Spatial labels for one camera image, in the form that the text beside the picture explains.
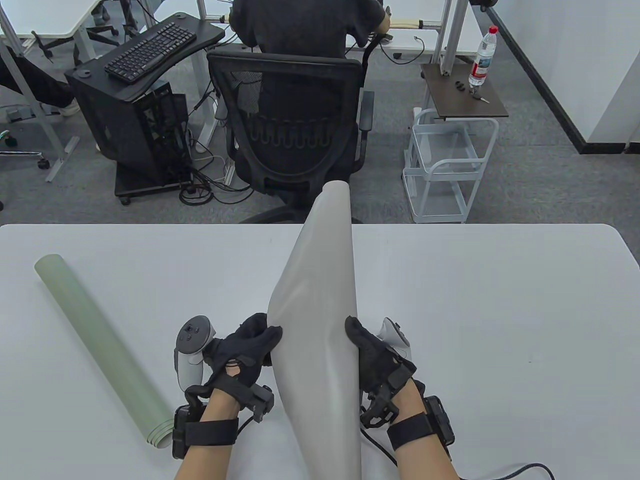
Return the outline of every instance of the gray carpet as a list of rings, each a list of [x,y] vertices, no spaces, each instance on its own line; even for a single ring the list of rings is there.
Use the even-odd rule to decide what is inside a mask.
[[[108,2],[113,24],[117,4]],[[136,17],[141,18],[137,4]],[[476,10],[481,29],[489,18]],[[96,46],[98,53],[109,47]],[[35,63],[61,78],[71,67],[71,46],[54,50],[54,64],[36,50]],[[640,258],[640,158],[634,155],[580,156],[526,73],[499,39],[490,77],[510,117],[500,121],[500,135],[471,211],[474,223],[607,223],[616,227],[636,258]],[[166,78],[175,92],[184,92],[190,106],[198,100],[189,61],[169,71]],[[393,65],[377,52],[367,75],[376,92],[374,129],[369,136],[367,162],[352,176],[354,216],[365,223],[411,222],[400,180],[401,152],[409,140],[412,107],[420,103],[424,83],[419,66]],[[23,103],[20,95],[1,89],[0,105]],[[195,123],[202,123],[196,112]],[[72,159],[52,184],[34,161],[0,159],[0,200],[5,210],[0,223],[235,223],[279,204],[255,194],[239,205],[216,202],[201,207],[182,205],[177,193],[134,199],[128,207],[113,196],[115,163],[95,151],[82,114],[58,118],[55,129],[63,140],[72,134],[81,141]],[[22,148],[44,148],[46,138],[31,122],[9,125]],[[477,129],[474,141],[486,144],[486,132]],[[221,132],[212,143],[223,153]],[[217,160],[212,170],[220,170]],[[233,200],[237,195],[224,194]]]

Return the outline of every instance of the dark wooden tabletop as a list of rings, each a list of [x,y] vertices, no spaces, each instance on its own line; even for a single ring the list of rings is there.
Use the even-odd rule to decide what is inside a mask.
[[[471,96],[468,81],[471,65],[455,64],[451,75],[448,77],[440,75],[440,65],[436,63],[422,65],[422,71],[440,118],[499,118],[509,116],[488,78],[480,87],[479,92],[490,103],[476,100]],[[461,81],[464,84],[464,92],[456,89],[456,81]]]

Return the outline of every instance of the green tube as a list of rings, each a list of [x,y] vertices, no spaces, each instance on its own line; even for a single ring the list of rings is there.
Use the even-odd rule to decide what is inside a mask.
[[[171,444],[173,413],[60,255],[46,255],[35,270],[47,286],[145,440]]]

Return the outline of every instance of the white desk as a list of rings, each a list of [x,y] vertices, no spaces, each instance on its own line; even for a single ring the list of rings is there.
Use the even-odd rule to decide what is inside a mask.
[[[229,4],[219,0],[205,0],[208,15],[225,15],[229,12]],[[422,19],[422,20],[440,20],[442,17],[442,8],[444,0],[391,0],[385,2],[385,6],[391,6],[392,18],[398,19]],[[447,45],[449,32],[451,31],[451,22],[453,20],[454,6],[449,14],[449,22],[447,32],[445,34],[443,45]],[[198,17],[198,5],[195,0],[164,0],[158,7],[154,16],[158,21],[173,15],[175,12],[185,12],[194,17]],[[431,54],[436,45],[438,34],[433,30],[396,30],[389,32],[394,39],[385,45],[386,50],[392,52],[420,52],[422,43],[413,39],[417,35],[424,41],[425,53]],[[482,40],[480,27],[478,26],[476,17],[474,16],[471,6],[467,6],[467,14],[460,34],[460,42],[458,43],[459,55],[474,55],[477,52],[480,40]],[[354,40],[348,36],[347,46],[353,45]]]
[[[299,229],[1,227],[2,478],[171,480],[179,466],[144,443],[34,272],[37,259],[66,258],[177,406],[177,328],[205,314],[224,335],[265,311]],[[542,461],[558,480],[640,477],[640,269],[615,230],[354,225],[353,243],[359,316],[369,328],[383,316],[402,325],[417,377],[451,417],[461,476]],[[260,380],[275,389],[270,369]],[[303,479],[295,445],[276,394],[264,422],[239,437],[229,478]],[[397,478],[362,445],[365,480]]]
[[[47,3],[42,0],[4,0],[2,6],[19,38],[32,38],[32,31],[42,38],[72,36],[78,46],[80,60],[88,61],[95,58],[95,50],[82,25],[99,1]]]

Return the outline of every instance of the white vr controller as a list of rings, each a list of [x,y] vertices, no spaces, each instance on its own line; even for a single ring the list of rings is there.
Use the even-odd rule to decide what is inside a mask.
[[[198,315],[182,325],[173,350],[173,366],[182,391],[192,385],[202,385],[202,351],[215,335],[216,331],[204,315]],[[398,355],[411,361],[411,346],[397,323],[386,317],[382,320],[377,337],[397,351]]]
[[[216,331],[204,315],[198,315],[182,325],[173,350],[173,367],[182,391],[192,385],[202,385],[202,351],[215,335]]]

